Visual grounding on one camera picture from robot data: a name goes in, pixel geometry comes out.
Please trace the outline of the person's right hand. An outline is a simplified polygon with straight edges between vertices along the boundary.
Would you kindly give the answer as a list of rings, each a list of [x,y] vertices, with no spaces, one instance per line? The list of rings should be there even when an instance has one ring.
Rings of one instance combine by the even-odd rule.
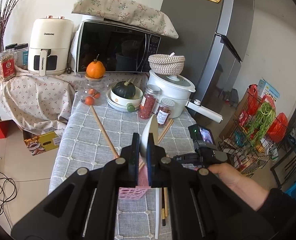
[[[208,170],[255,211],[262,207],[269,195],[269,191],[227,163],[211,165]]]

